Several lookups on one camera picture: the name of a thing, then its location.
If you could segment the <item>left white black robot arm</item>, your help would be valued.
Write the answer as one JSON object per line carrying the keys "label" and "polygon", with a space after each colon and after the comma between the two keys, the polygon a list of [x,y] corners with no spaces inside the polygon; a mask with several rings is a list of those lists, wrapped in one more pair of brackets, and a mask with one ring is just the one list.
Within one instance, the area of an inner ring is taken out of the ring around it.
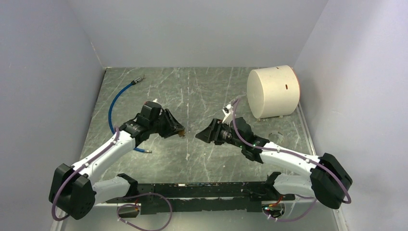
{"label": "left white black robot arm", "polygon": [[132,202],[139,194],[138,182],[126,174],[98,181],[112,164],[123,155],[158,134],[166,139],[174,135],[184,136],[185,128],[168,109],[159,103],[147,101],[141,111],[115,128],[113,136],[82,160],[59,165],[53,175],[49,201],[51,216],[55,221],[68,217],[83,218],[95,204],[114,198]]}

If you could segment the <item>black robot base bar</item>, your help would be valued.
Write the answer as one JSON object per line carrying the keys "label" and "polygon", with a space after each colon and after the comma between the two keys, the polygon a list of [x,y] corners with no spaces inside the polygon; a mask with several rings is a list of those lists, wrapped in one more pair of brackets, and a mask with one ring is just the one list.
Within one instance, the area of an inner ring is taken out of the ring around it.
{"label": "black robot base bar", "polygon": [[266,205],[277,201],[295,200],[293,194],[281,195],[273,187],[261,181],[214,183],[157,183],[139,184],[140,198],[108,200],[109,204],[136,202],[141,214],[168,212],[170,201],[173,212],[232,211],[261,212]]}

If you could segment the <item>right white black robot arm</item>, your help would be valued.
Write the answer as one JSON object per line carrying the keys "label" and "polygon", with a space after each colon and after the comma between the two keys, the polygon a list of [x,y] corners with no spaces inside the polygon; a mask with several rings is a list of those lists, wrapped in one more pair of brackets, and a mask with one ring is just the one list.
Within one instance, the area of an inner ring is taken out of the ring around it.
{"label": "right white black robot arm", "polygon": [[283,148],[255,135],[242,117],[229,124],[214,118],[195,137],[215,145],[231,144],[240,148],[241,153],[250,161],[278,165],[295,173],[273,173],[269,176],[264,191],[271,200],[282,194],[297,194],[315,198],[331,209],[351,203],[348,190],[353,180],[332,154],[316,156]]}

